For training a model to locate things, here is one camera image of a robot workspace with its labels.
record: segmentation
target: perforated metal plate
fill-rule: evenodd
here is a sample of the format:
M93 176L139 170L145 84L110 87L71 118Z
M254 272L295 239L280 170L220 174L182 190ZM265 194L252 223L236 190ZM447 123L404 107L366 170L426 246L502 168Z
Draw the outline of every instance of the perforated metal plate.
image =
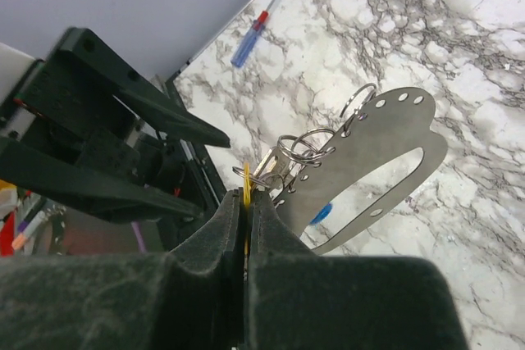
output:
M284 190L276 197L279 217L300 236L315 215L349 186L421 148L423 158L410 175L314 252L329 252L365 230L408 197L445 159L445 139L430 131L435 111L434 98L419 88L394 89L375 97L349 123L348 136L342 127L323 148L336 150L321 159L319 167L309 166L299 173L295 192Z

